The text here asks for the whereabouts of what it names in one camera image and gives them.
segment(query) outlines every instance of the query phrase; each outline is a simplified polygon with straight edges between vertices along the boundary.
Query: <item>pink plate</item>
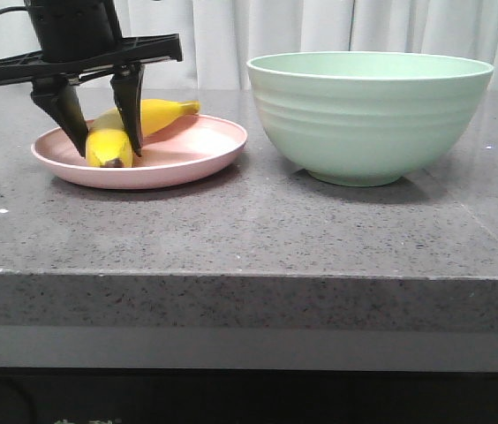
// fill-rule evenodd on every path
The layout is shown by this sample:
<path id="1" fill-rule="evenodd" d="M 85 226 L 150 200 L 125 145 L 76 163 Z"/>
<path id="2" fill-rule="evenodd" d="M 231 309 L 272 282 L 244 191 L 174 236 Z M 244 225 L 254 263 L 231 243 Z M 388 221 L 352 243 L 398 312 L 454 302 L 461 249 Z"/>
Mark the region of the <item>pink plate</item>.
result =
<path id="1" fill-rule="evenodd" d="M 144 139 L 142 157 L 133 168 L 93 168 L 66 134 L 56 128 L 31 146 L 51 172 L 82 186 L 145 189 L 175 186 L 207 177 L 232 163 L 241 153 L 247 131 L 219 117 L 188 115 Z"/>

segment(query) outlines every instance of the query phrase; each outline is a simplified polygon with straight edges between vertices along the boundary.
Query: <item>bowl base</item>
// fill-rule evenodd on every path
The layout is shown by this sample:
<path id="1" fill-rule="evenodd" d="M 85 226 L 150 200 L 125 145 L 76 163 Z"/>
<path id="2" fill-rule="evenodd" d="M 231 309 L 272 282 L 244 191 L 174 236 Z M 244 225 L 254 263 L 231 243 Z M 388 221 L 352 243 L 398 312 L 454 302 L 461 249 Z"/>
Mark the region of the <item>bowl base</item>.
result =
<path id="1" fill-rule="evenodd" d="M 319 172 L 313 172 L 312 170 L 307 170 L 308 174 L 312 177 L 319 179 L 330 184 L 336 184 L 338 186 L 348 186 L 348 187 L 376 187 L 385 186 L 386 184 L 394 183 L 398 180 L 401 175 L 384 177 L 384 178 L 340 178 L 334 175 L 321 174 Z"/>

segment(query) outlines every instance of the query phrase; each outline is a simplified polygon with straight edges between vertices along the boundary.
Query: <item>curtain fold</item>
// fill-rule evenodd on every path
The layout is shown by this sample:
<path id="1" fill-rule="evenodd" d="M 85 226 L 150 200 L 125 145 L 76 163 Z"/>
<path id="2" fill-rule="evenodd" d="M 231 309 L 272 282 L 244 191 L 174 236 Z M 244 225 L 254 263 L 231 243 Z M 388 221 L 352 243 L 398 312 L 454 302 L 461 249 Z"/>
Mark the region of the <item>curtain fold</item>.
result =
<path id="1" fill-rule="evenodd" d="M 21 0 L 0 0 L 0 7 Z M 292 51 L 381 50 L 495 65 L 498 0 L 115 0 L 124 35 L 179 33 L 184 62 L 151 64 L 145 88 L 249 88 L 245 62 Z M 0 57 L 38 49 L 27 16 L 0 17 Z M 109 79 L 87 83 L 107 86 Z"/>

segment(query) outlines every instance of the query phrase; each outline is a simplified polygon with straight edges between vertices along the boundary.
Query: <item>plate rim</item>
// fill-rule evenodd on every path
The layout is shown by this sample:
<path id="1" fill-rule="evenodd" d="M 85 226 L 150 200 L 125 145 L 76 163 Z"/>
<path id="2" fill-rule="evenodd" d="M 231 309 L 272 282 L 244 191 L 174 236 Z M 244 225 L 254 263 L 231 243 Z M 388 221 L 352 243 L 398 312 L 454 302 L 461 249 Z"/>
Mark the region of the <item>plate rim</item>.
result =
<path id="1" fill-rule="evenodd" d="M 229 121 L 229 119 L 224 119 L 222 117 L 214 117 L 212 115 L 199 114 L 199 115 L 196 115 L 196 117 L 203 117 L 203 118 L 206 118 L 209 120 L 220 122 L 222 124 L 234 126 L 243 134 L 243 140 L 240 143 L 236 144 L 236 146 L 234 146 L 233 148 L 228 149 L 228 150 L 224 150 L 223 152 L 221 152 L 217 155 L 211 155 L 208 157 L 203 157 L 201 159 L 192 159 L 191 161 L 186 161 L 186 162 L 181 162 L 181 163 L 168 163 L 168 164 L 164 164 L 164 165 L 138 166 L 138 167 L 131 167 L 131 168 L 97 168 L 94 166 L 73 165 L 70 163 L 63 163 L 63 162 L 54 161 L 52 159 L 49 159 L 48 157 L 41 155 L 37 151 L 36 146 L 40 142 L 40 140 L 43 140 L 44 138 L 51 135 L 52 133 L 55 133 L 58 131 L 63 131 L 62 128 L 60 126 L 58 126 L 56 128 L 52 128 L 52 129 L 48 130 L 47 132 L 44 132 L 39 137 L 37 137 L 37 139 L 31 144 L 31 153 L 39 161 L 42 161 L 42 162 L 49 164 L 51 166 L 56 166 L 56 167 L 61 167 L 61 168 L 66 168 L 66 169 L 73 169 L 73 170 L 80 170 L 80 171 L 84 171 L 84 172 L 94 172 L 94 173 L 96 173 L 96 172 L 142 172 L 142 171 L 149 171 L 149 170 L 164 170 L 164 169 L 170 169 L 170 168 L 179 168 L 179 167 L 183 167 L 183 166 L 187 166 L 187 165 L 192 165 L 195 163 L 208 162 L 208 161 L 211 161 L 211 160 L 216 159 L 218 157 L 229 155 L 229 154 L 235 152 L 236 150 L 242 148 L 246 144 L 247 138 L 248 138 L 248 132 L 242 125 L 240 125 L 236 122 L 233 122 L 233 121 Z"/>

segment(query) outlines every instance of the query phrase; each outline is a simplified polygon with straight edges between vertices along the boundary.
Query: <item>banana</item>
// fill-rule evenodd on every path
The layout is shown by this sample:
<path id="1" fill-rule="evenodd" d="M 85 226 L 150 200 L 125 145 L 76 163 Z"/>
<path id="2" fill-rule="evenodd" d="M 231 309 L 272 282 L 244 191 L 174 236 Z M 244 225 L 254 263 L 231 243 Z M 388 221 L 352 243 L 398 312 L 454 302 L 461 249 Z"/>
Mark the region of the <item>banana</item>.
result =
<path id="1" fill-rule="evenodd" d="M 195 115 L 200 110 L 197 101 L 173 102 L 163 99 L 141 101 L 141 131 L 144 136 L 172 124 L 183 115 Z M 106 110 L 90 126 L 87 136 L 86 159 L 89 166 L 131 168 L 132 143 L 124 129 L 117 108 Z"/>

